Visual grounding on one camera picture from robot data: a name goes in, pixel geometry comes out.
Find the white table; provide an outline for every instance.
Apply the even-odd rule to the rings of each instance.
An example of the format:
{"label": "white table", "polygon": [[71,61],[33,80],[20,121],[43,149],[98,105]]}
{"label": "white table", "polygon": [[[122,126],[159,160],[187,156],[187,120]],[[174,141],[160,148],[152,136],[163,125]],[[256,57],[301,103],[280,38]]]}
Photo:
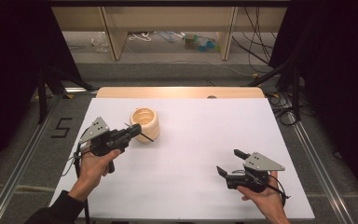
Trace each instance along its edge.
{"label": "white table", "polygon": [[[278,176],[291,196],[284,207],[286,215],[314,218],[264,98],[96,98],[89,105],[73,151],[80,135],[97,117],[101,116],[111,130],[125,129],[124,123],[137,107],[150,107],[158,113],[160,136],[147,145],[135,139],[130,142],[115,160],[115,172],[104,177],[89,196],[91,217],[173,221],[264,218],[252,202],[243,202],[240,193],[227,189],[225,179],[216,171],[216,165],[228,172],[243,169],[242,159],[233,153],[237,148],[260,152],[284,165],[286,170]],[[75,182],[72,168],[61,178],[52,201]]]}

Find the black curtain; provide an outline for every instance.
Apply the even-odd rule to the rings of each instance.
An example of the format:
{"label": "black curtain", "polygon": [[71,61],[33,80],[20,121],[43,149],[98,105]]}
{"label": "black curtain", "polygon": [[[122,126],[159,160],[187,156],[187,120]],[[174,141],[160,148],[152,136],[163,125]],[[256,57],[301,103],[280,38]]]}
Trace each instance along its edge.
{"label": "black curtain", "polygon": [[[325,20],[298,68],[312,108],[358,179],[358,2],[326,2]],[[287,59],[310,17],[306,5],[288,8],[271,66]]]}
{"label": "black curtain", "polygon": [[38,76],[58,68],[81,80],[51,8],[44,1],[0,1],[0,151],[16,131]]}

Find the gray carpet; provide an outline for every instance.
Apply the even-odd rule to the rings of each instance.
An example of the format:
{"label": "gray carpet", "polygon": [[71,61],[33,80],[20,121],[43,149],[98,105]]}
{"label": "gray carpet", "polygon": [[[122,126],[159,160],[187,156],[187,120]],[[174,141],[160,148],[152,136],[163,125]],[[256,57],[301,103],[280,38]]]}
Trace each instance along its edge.
{"label": "gray carpet", "polygon": [[[232,64],[225,67],[251,75],[254,70],[249,65]],[[268,70],[266,66],[258,69]],[[148,64],[78,64],[78,69],[84,81],[95,87],[102,86],[245,86],[253,78],[240,75],[232,70],[216,67],[210,64],[187,63],[148,63]],[[263,83],[264,92],[275,91],[277,78]],[[65,86],[75,86],[64,82]],[[28,216],[40,207],[46,206],[60,179],[64,165],[75,142],[77,132],[88,109],[92,95],[75,95],[72,99],[61,99],[52,114],[48,127],[35,152],[20,185],[10,201],[0,223],[22,223]],[[302,95],[302,105],[306,105],[306,97]],[[358,223],[358,183],[346,166],[345,161],[336,158],[333,152],[334,144],[329,141],[323,127],[313,116],[309,107],[301,109],[301,122],[304,125],[312,144],[321,156],[324,165],[339,192],[343,196],[355,223]],[[57,130],[62,120],[62,126],[69,128]],[[0,155],[0,188],[6,183],[12,168],[19,159],[27,141],[31,138],[38,120],[38,104],[36,100],[30,103],[28,113],[24,115],[16,135],[9,146]],[[314,210],[315,220],[293,220],[293,223],[338,223],[330,202],[324,194],[304,149],[292,126],[281,125],[277,121],[283,139],[292,157],[300,181]]]}

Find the cable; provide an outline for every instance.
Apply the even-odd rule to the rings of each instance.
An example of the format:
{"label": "cable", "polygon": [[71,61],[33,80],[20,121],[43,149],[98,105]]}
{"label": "cable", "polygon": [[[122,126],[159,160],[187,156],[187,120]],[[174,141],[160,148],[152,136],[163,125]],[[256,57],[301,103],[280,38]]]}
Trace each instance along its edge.
{"label": "cable", "polygon": [[148,33],[142,33],[142,37],[136,35],[136,34],[132,34],[133,37],[129,37],[129,40],[135,40],[135,39],[140,39],[140,40],[143,40],[143,41],[146,41],[146,42],[150,42],[152,41],[152,38],[149,37],[149,35],[153,35],[155,34],[156,32],[148,32]]}
{"label": "cable", "polygon": [[[135,53],[130,49],[130,47],[128,47],[127,44],[125,44],[125,46],[126,46],[126,48],[133,54],[133,56],[136,58],[136,60],[137,60],[139,63],[149,64],[149,63],[142,62],[141,60],[139,60],[138,57],[135,55]],[[208,63],[208,62],[205,62],[205,61],[191,62],[191,61],[185,61],[185,60],[177,60],[177,61],[150,62],[150,63],[207,63],[207,64],[209,64],[209,65],[213,65],[213,66],[218,67],[218,68],[223,68],[223,69],[230,70],[230,71],[232,71],[232,72],[238,73],[238,74],[243,75],[243,76],[247,76],[247,77],[251,77],[251,76],[252,76],[252,75],[249,75],[249,74],[245,74],[245,73],[239,72],[239,71],[237,71],[237,70],[235,70],[235,69],[232,69],[232,68],[229,68],[229,67],[221,66],[221,65],[218,65],[218,64],[214,64],[214,63]]]}
{"label": "cable", "polygon": [[[285,106],[286,105],[286,102],[283,102],[283,104],[280,105],[282,98],[278,92],[265,93],[264,95],[267,97],[269,103],[273,106]],[[278,98],[278,102],[272,103],[273,98]]]}
{"label": "cable", "polygon": [[68,45],[68,49],[69,50],[74,50],[74,49],[85,49],[86,46],[84,45]]}
{"label": "cable", "polygon": [[[275,119],[279,119],[279,122],[284,126],[292,126],[292,125],[295,125],[299,121],[299,118],[295,115],[295,113],[293,112],[293,108],[291,106],[283,108],[283,109],[273,109],[273,112],[274,113],[280,112],[277,116],[275,116]],[[294,121],[292,121],[292,122],[283,121],[283,115],[286,115],[286,114],[291,114],[294,117]]]}
{"label": "cable", "polygon": [[[248,36],[246,36],[246,35],[245,35],[245,32],[242,32],[242,35],[243,35],[243,36],[245,36],[245,38],[246,38],[247,40],[252,41],[252,40],[251,40]],[[257,45],[261,45],[261,46],[263,46],[263,44],[262,44],[262,43],[257,43],[257,42],[254,42],[254,44],[257,44]],[[273,47],[268,46],[268,45],[264,45],[264,47],[269,48],[269,49],[273,49]]]}
{"label": "cable", "polygon": [[241,174],[245,174],[250,176],[257,184],[263,185],[269,189],[272,189],[276,192],[278,192],[279,194],[281,194],[281,201],[282,201],[282,205],[284,206],[286,204],[286,199],[289,199],[290,196],[286,195],[286,192],[284,191],[283,185],[281,184],[281,182],[275,178],[275,176],[272,175],[268,175],[269,177],[272,177],[273,179],[275,179],[277,181],[277,183],[279,184],[279,186],[281,187],[282,190],[280,190],[279,188],[275,188],[273,186],[271,186],[269,183],[264,183],[263,181],[261,181],[259,178],[255,177],[253,174],[247,172],[246,170],[235,170],[232,172],[232,174],[237,174],[237,173],[241,173]]}
{"label": "cable", "polygon": [[66,176],[66,175],[69,173],[69,170],[71,170],[72,165],[74,164],[74,159],[75,159],[75,157],[71,157],[71,158],[68,159],[68,161],[71,161],[71,164],[69,165],[69,167],[68,167],[68,169],[66,170],[65,174],[63,174],[63,175],[61,175],[61,176]]}
{"label": "cable", "polygon": [[211,80],[206,80],[209,84],[211,84],[210,86],[216,86],[216,85],[214,85],[213,83],[212,83],[212,81]]}
{"label": "cable", "polygon": [[248,53],[252,54],[253,56],[255,56],[258,60],[260,60],[261,62],[268,64],[269,62],[267,62],[266,60],[260,58],[257,54],[251,52],[249,49],[247,49],[246,47],[242,46],[235,38],[234,36],[232,36],[232,39],[240,46],[240,48],[246,50]]}
{"label": "cable", "polygon": [[258,39],[260,40],[260,43],[261,43],[262,49],[263,49],[263,51],[264,51],[264,54],[266,55],[266,58],[267,58],[267,60],[269,61],[270,55],[269,55],[269,52],[268,52],[267,49],[266,49],[266,45],[263,43],[263,40],[262,40],[262,38],[261,38],[260,24],[259,24],[259,22],[258,22],[259,14],[260,14],[260,7],[257,7],[257,8],[256,8],[256,12],[255,12],[255,13],[256,13],[256,21],[255,21],[255,24],[252,22],[252,19],[251,19],[251,17],[249,16],[249,13],[248,13],[248,10],[246,9],[246,7],[245,7],[244,9],[245,9],[245,12],[246,12],[246,16],[247,16],[248,19],[249,19],[249,22],[251,23],[252,28],[254,29],[254,36],[253,36],[253,38],[252,38],[251,45],[252,45],[252,43],[254,43],[255,35],[257,35]]}
{"label": "cable", "polygon": [[[254,34],[253,37],[252,37],[252,42],[251,42],[251,45],[249,46],[249,49],[252,48],[252,43],[253,43],[254,38],[255,38],[255,34]],[[248,63],[249,63],[249,65],[251,65],[251,67],[252,67],[256,72],[259,72],[259,73],[267,73],[267,72],[264,72],[264,71],[260,71],[260,70],[258,70],[258,69],[255,69],[255,68],[252,66],[252,64],[251,64],[251,56],[250,56],[250,55],[248,56]]]}
{"label": "cable", "polygon": [[169,43],[174,43],[175,42],[175,40],[172,38],[170,32],[158,31],[158,32],[156,32],[156,34],[161,36],[162,38],[164,38]]}

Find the sleeve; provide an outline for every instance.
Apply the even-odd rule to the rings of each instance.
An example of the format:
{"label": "sleeve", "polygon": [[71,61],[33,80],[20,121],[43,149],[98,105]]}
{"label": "sleeve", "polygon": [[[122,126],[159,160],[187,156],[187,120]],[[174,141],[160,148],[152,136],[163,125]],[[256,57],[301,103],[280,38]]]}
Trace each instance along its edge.
{"label": "sleeve", "polygon": [[51,207],[42,208],[33,213],[25,224],[66,224],[74,223],[85,204],[73,199],[63,190]]}

